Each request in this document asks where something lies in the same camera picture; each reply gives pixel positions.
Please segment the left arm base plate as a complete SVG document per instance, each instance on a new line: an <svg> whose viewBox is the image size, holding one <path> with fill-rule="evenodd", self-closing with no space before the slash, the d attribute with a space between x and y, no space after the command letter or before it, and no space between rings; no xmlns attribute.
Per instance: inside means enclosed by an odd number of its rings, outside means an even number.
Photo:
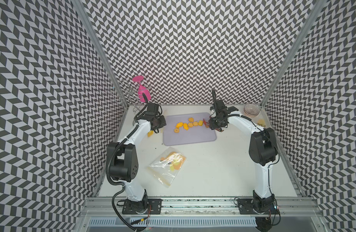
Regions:
<svg viewBox="0 0 356 232"><path fill-rule="evenodd" d="M149 198L147 200L142 200L140 202L134 202L130 200L125 200L124 206L122 208L122 214L124 215L137 215L137 214L148 214L159 215L162 209L162 199L159 198Z"/></svg>

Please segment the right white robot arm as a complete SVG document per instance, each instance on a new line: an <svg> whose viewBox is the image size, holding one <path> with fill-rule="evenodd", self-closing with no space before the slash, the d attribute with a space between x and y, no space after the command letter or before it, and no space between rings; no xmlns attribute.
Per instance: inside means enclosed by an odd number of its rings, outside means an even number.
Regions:
<svg viewBox="0 0 356 232"><path fill-rule="evenodd" d="M252 199L247 203L239 200L239 206L250 206L253 214L275 212L277 206L272 192L272 173L273 166L278 163L276 157L279 152L274 129L258 126L236 107L227 107L222 100L217 99L215 89L211 90L211 94L213 104L209 119L210 129L222 132L231 124L250 138L248 154L255 164L256 185Z"/></svg>

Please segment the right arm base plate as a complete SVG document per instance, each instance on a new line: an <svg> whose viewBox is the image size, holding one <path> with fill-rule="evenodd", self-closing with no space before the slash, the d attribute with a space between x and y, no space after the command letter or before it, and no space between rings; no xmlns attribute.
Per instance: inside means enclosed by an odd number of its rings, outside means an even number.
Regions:
<svg viewBox="0 0 356 232"><path fill-rule="evenodd" d="M276 201L272 198L263 199L237 199L236 203L241 215L274 215L278 214L279 209Z"/></svg>

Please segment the red metal tongs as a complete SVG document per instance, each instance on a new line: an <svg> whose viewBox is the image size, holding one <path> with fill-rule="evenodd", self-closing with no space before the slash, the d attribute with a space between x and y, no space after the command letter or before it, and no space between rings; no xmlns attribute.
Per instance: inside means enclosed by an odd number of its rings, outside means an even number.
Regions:
<svg viewBox="0 0 356 232"><path fill-rule="evenodd" d="M206 128L211 129L211 130L216 130L218 132L223 132L222 128L212 128L210 126L210 123L208 121L206 121L205 119L203 119L203 124L205 125Z"/></svg>

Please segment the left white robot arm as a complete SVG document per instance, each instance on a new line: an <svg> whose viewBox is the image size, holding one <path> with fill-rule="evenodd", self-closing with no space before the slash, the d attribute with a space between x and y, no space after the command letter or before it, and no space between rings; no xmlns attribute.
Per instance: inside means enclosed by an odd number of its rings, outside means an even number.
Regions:
<svg viewBox="0 0 356 232"><path fill-rule="evenodd" d="M148 208L147 191L134 179L138 173L137 146L149 132L159 133L166 126L160 105L150 102L145 93L144 107L134 116L132 129L118 142L107 146L105 173L109 184L121 185L127 193L126 203L133 211L142 213Z"/></svg>

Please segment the clear resealable bag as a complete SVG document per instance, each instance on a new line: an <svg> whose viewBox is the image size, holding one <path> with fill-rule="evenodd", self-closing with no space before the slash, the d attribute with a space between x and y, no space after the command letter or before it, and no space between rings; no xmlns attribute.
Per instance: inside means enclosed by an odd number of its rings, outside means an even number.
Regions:
<svg viewBox="0 0 356 232"><path fill-rule="evenodd" d="M154 134L154 131L152 131L152 130L149 131L149 132L148 132L148 137L151 137L153 134Z"/></svg>
<svg viewBox="0 0 356 232"><path fill-rule="evenodd" d="M259 125L259 126L261 126L261 127L263 127L263 128L266 128L266 127L267 127L267 124L266 124L266 122L265 122L264 119L259 119L259 120L257 121L257 125Z"/></svg>

